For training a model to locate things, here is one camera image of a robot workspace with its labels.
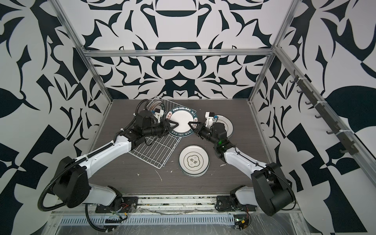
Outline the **green banner rim plate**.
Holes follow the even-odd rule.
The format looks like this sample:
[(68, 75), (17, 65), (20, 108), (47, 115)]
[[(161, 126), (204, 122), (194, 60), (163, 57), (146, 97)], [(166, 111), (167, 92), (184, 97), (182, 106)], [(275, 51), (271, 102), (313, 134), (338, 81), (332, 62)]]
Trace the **green banner rim plate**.
[(166, 119), (179, 123), (179, 126), (170, 131), (170, 134), (181, 138), (193, 134), (193, 130), (189, 127), (188, 122), (198, 121), (196, 111), (185, 106), (179, 106), (171, 109), (166, 114)]

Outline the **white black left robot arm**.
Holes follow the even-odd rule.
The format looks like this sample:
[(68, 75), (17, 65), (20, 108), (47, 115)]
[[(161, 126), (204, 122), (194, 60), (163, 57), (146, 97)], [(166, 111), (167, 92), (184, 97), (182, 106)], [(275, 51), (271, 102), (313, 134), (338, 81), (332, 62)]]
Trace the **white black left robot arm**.
[(160, 111), (136, 108), (132, 121), (109, 143), (75, 159), (65, 157), (60, 161), (55, 176), (38, 200), (38, 209), (52, 211), (63, 206), (99, 204), (113, 211), (120, 210), (122, 194), (112, 186), (91, 184), (89, 179), (117, 157), (146, 144), (148, 137), (162, 138), (178, 126)]

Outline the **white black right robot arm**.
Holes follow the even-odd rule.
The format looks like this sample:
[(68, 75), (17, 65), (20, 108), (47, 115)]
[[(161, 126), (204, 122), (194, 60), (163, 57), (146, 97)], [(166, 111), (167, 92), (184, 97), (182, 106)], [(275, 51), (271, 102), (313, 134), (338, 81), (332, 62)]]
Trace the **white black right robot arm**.
[(213, 144), (219, 159), (251, 179), (252, 187), (242, 186), (232, 193), (238, 204), (257, 206), (269, 216), (286, 211), (291, 203), (291, 210), (296, 207), (295, 193), (278, 164), (258, 161), (240, 151), (228, 140), (222, 123), (214, 123), (210, 128), (202, 122), (190, 121), (188, 125), (197, 136)]

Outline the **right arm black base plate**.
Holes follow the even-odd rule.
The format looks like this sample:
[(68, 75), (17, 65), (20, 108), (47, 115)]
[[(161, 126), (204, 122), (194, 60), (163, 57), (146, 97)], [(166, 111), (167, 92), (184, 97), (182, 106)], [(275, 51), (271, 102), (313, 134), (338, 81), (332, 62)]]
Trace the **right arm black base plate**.
[(218, 195), (216, 197), (216, 204), (215, 209), (219, 212), (235, 212), (235, 211), (243, 211), (243, 212), (254, 212), (256, 211), (257, 206), (255, 205), (243, 205), (238, 202), (231, 195)]

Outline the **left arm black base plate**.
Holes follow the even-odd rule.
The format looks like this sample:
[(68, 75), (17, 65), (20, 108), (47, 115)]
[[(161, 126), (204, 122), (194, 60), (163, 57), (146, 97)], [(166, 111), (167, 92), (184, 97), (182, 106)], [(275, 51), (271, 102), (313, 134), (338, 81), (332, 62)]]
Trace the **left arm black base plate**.
[(136, 196), (127, 196), (122, 197), (122, 199), (115, 199), (109, 206), (98, 204), (95, 213), (112, 213), (115, 211), (118, 213), (133, 212), (138, 206), (138, 199)]

